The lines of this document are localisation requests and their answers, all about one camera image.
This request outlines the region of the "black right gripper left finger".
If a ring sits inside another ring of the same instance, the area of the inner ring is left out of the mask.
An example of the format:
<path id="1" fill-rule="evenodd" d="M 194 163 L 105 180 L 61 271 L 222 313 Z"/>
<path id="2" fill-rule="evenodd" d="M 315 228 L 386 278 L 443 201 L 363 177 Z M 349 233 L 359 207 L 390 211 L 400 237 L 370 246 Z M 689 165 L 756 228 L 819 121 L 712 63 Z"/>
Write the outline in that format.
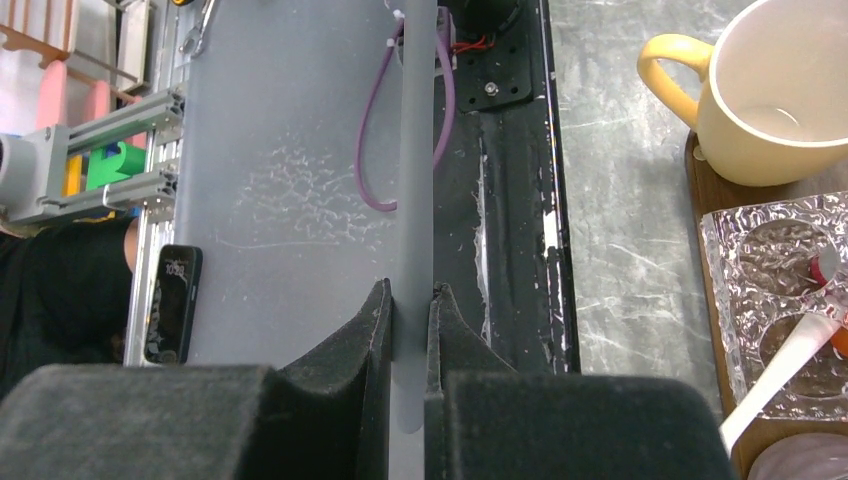
<path id="1" fill-rule="evenodd" d="M 1 406 L 5 479 L 384 479 L 392 296 L 282 369 L 46 366 Z"/>

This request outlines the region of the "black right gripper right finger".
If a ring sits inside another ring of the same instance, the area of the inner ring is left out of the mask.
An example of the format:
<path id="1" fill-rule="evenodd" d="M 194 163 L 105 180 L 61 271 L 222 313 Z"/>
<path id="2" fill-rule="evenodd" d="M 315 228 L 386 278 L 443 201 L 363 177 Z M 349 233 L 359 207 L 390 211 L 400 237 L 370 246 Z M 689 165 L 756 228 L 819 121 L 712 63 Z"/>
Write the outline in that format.
<path id="1" fill-rule="evenodd" d="M 429 479 L 732 479 L 703 397 L 677 380 L 515 371 L 464 321 L 451 288 L 430 305 Z"/>

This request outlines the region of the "yellow ceramic mug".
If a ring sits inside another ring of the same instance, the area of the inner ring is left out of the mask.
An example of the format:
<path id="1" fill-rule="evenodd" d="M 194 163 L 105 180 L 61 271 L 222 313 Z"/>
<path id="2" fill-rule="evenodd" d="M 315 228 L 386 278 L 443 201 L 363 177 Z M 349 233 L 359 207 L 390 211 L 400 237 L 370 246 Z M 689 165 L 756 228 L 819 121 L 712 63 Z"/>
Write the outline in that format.
<path id="1" fill-rule="evenodd" d="M 637 71 L 730 182 L 789 184 L 847 158 L 844 1 L 755 1 L 713 45 L 648 40 Z"/>

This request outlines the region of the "brown oval wooden tray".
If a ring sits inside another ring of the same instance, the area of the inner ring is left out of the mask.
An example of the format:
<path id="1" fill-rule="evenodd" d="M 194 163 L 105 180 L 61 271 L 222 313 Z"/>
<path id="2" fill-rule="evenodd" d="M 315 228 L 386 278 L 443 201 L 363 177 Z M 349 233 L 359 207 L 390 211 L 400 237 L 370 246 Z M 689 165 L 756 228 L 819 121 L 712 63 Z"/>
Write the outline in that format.
<path id="1" fill-rule="evenodd" d="M 699 146 L 695 133 L 688 135 L 685 145 L 685 164 L 696 223 L 708 213 L 727 208 L 783 201 L 813 194 L 831 194 L 847 189 L 847 164 L 840 163 L 824 172 L 796 183 L 776 187 L 744 187 L 718 176 L 704 161 L 694 156 Z M 727 361 L 720 338 L 718 311 L 712 290 L 704 241 L 698 241 L 706 292 L 710 333 L 715 355 L 716 375 L 720 392 L 722 413 L 729 414 L 735 407 L 727 371 Z M 827 433 L 846 435 L 847 423 L 756 419 L 752 422 L 732 450 L 731 462 L 740 477 L 746 479 L 756 459 L 773 444 L 794 435 Z"/>

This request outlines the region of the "mauve ceramic mug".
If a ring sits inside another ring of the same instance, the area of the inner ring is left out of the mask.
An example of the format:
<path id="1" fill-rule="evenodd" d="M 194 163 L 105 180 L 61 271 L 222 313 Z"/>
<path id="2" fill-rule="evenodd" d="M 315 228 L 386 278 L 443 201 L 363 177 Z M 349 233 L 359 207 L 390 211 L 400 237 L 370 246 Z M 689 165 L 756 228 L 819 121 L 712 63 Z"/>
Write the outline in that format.
<path id="1" fill-rule="evenodd" d="M 779 440 L 754 461 L 748 479 L 846 479 L 847 436 L 805 433 Z"/>

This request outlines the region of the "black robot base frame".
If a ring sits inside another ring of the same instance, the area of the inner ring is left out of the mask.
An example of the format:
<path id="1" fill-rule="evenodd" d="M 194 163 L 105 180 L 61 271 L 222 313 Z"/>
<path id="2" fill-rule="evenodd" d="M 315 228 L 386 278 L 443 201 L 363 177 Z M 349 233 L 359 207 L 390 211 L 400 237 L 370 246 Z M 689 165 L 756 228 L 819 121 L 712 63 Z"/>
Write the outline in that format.
<path id="1" fill-rule="evenodd" d="M 513 368 L 577 373 L 574 274 L 550 8 L 457 33 L 456 117 L 434 172 L 434 277 Z"/>

